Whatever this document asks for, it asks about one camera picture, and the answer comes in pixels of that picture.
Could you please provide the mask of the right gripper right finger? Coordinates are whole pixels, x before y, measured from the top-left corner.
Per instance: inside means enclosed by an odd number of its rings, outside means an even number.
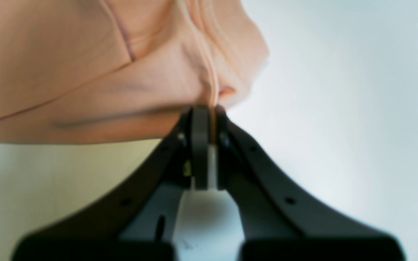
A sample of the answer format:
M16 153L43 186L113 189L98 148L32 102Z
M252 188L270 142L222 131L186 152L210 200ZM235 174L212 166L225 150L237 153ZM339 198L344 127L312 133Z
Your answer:
M322 203L289 178L257 141L214 110L217 188L235 201L239 261L404 261L397 240Z

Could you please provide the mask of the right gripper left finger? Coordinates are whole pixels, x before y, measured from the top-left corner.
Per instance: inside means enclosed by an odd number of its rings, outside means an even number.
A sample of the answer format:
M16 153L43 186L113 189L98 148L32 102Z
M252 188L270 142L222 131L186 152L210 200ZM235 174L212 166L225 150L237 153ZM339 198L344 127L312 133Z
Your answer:
M173 130L111 192L21 241L13 261L177 261L180 200L208 188L209 109L184 109Z

